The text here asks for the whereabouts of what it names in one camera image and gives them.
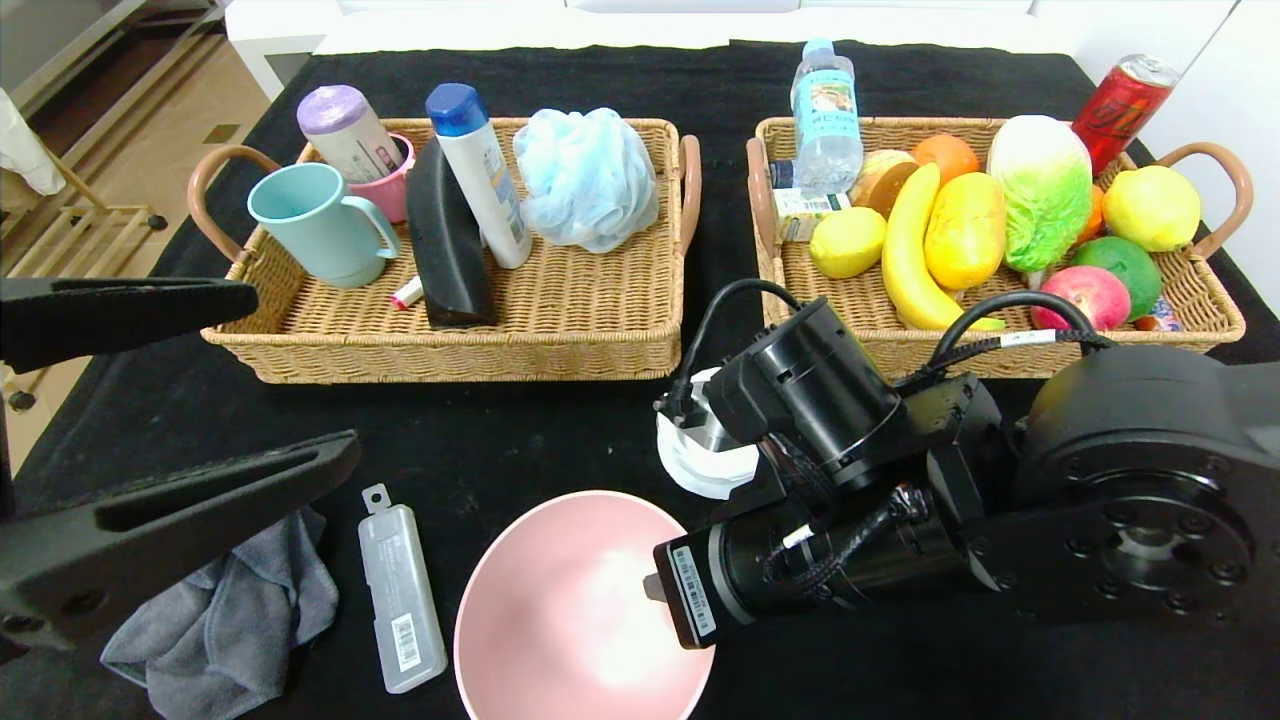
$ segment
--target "white shampoo bottle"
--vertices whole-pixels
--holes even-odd
[[[428,96],[426,114],[485,245],[499,265],[518,268],[534,243],[480,95],[470,85],[442,83]]]

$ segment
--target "red soda can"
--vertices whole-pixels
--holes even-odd
[[[1126,55],[1111,68],[1071,123],[1089,149],[1094,176],[1133,141],[1176,82],[1178,70],[1151,55]]]

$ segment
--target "pink cup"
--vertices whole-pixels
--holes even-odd
[[[385,178],[361,184],[352,184],[351,193],[369,200],[387,215],[393,223],[403,223],[407,206],[404,202],[404,188],[407,186],[408,172],[413,168],[413,143],[402,135],[388,133],[404,154],[404,161],[396,172]]]

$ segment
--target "wicker basket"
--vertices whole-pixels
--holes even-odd
[[[868,151],[910,150],[916,142],[932,135],[948,132],[968,141],[977,151],[979,161],[986,164],[991,140],[1001,124],[1004,120],[1000,119],[975,118],[863,118],[861,132]],[[1230,151],[1211,143],[1180,147],[1161,158],[1158,163],[1171,165],[1193,152],[1211,155],[1222,164],[1236,186],[1235,209],[1222,227],[1196,246],[1179,252],[1155,255],[1156,265],[1165,281],[1165,297],[1174,306],[1185,331],[1128,329],[1105,333],[1116,342],[1175,345],[1207,352],[1219,343],[1234,342],[1244,334],[1244,318],[1204,258],[1217,250],[1248,214],[1253,197],[1248,173]],[[914,331],[902,325],[884,292],[879,265],[855,278],[833,281],[814,268],[806,243],[777,241],[774,232],[777,213],[769,191],[767,167],[768,160],[795,156],[795,131],[791,118],[763,120],[756,127],[755,138],[746,145],[746,155],[750,173],[748,188],[755,223],[755,251],[760,277],[786,286],[800,300],[826,295],[841,319],[858,334],[876,364],[888,377],[900,378],[923,365],[942,337],[942,332]],[[1117,172],[1133,168],[1133,160],[1121,154],[1097,182],[1105,188]],[[972,305],[980,299],[1019,288],[1025,288],[1021,277],[1014,270],[1001,268],[984,284],[968,291],[963,304]],[[767,323],[781,323],[788,315],[787,307],[781,301],[765,296]],[[1025,309],[1004,310],[997,315],[1004,318],[1009,331],[1032,327]],[[993,334],[998,333],[972,332],[965,334],[965,340],[980,340]],[[980,355],[960,368],[973,370],[984,378],[1046,378],[1076,357],[1079,357],[1078,350],[1071,345],[1023,346]]]
[[[524,193],[511,141],[525,119],[494,118],[503,154]],[[192,217],[232,260],[227,279],[257,288],[252,315],[206,328],[204,338],[230,350],[268,383],[393,383],[644,379],[680,360],[684,261],[701,205],[699,146],[678,141],[666,120],[627,120],[644,140],[658,176],[658,220],[620,249],[593,255],[541,238],[513,270],[490,264],[499,323],[431,328],[421,306],[396,311],[388,296],[417,270],[410,242],[371,284],[338,290],[319,282],[261,227],[241,250],[204,213],[209,177],[233,156],[215,150],[192,176]],[[425,119],[389,119],[392,132],[421,149],[434,136]],[[298,161],[321,160],[310,145]],[[681,196],[684,181],[684,199]],[[396,225],[402,238],[408,228]]]

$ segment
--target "gray towel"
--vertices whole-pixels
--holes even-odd
[[[279,697],[289,651],[333,623],[338,587],[315,551],[310,507],[148,600],[102,665],[145,687],[169,720],[236,717]]]

